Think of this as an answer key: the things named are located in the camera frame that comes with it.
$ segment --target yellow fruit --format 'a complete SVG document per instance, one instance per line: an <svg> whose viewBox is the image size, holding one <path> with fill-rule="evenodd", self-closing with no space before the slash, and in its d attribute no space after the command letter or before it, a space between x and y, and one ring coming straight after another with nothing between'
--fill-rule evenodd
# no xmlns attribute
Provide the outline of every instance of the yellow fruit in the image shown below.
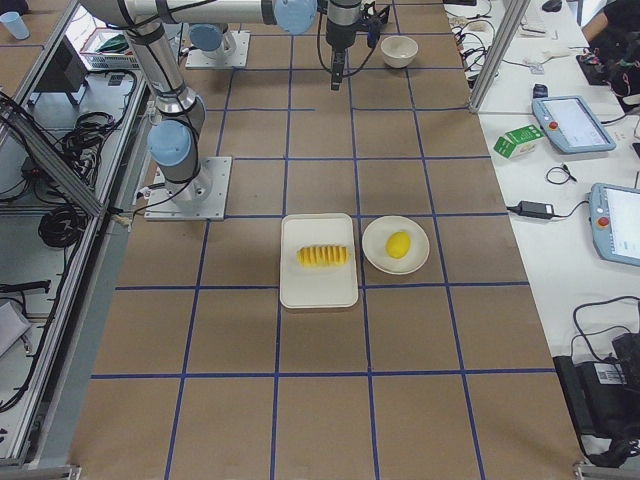
<svg viewBox="0 0 640 480"><path fill-rule="evenodd" d="M340 245L313 245L298 250L298 262L303 267L344 265L348 259L347 247Z"/></svg>
<svg viewBox="0 0 640 480"><path fill-rule="evenodd" d="M396 232L389 237L385 249L391 258L404 257L411 248L411 237L407 232Z"/></svg>

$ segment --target white cup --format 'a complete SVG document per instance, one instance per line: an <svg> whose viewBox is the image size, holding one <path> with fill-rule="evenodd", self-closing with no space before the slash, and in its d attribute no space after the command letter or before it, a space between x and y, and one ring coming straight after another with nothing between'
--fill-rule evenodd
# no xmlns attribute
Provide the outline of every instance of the white cup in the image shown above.
<svg viewBox="0 0 640 480"><path fill-rule="evenodd" d="M24 20L18 12L5 12L0 15L0 22L7 27L7 30L18 40L29 37L29 29L24 24Z"/></svg>

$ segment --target mounting plate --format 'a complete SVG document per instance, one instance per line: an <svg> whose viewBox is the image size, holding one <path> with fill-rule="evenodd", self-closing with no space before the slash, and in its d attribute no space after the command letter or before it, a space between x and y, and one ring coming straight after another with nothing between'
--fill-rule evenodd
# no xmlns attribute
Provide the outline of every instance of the mounting plate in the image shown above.
<svg viewBox="0 0 640 480"><path fill-rule="evenodd" d="M230 69L244 68L247 65L247 56L249 55L249 37L250 33L246 30L231 32L236 42L236 50L231 55L224 57L224 62L220 62L215 58L207 57L202 50L191 50L187 57L186 67L193 70L205 69Z"/></svg>
<svg viewBox="0 0 640 480"><path fill-rule="evenodd" d="M161 205L145 210L147 220L223 220L229 191L231 176L231 157L207 157L202 160L202 168L213 178L211 193L202 201L191 203L176 203L169 200ZM164 175L158 169L153 179L154 183L164 182ZM152 190L149 204L158 203L169 196L166 189Z"/></svg>

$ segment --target white plate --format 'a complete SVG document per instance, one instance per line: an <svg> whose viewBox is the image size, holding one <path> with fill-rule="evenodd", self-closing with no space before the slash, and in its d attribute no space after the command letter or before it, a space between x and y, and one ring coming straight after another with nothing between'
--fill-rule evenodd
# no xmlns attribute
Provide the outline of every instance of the white plate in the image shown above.
<svg viewBox="0 0 640 480"><path fill-rule="evenodd" d="M303 267L297 253L311 245L343 245L346 265ZM353 223L344 213L289 215L282 219L280 302L287 308L350 307L358 301Z"/></svg>
<svg viewBox="0 0 640 480"><path fill-rule="evenodd" d="M396 232L405 231L411 247L402 258L387 254L387 240ZM369 224L362 236L362 249L367 260L385 273L405 275L418 270L429 258L429 237L422 227L406 217L380 217Z"/></svg>

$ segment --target wire basket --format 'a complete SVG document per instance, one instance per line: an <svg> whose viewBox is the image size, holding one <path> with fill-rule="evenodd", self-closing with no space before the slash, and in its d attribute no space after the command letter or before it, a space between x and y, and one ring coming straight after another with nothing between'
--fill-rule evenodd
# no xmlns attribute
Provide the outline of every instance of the wire basket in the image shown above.
<svg viewBox="0 0 640 480"><path fill-rule="evenodd" d="M107 40L120 33L122 32L109 28L96 28L82 46L80 55L85 58L91 68L140 68L138 60L131 50L127 50L125 53L101 53L97 51Z"/></svg>

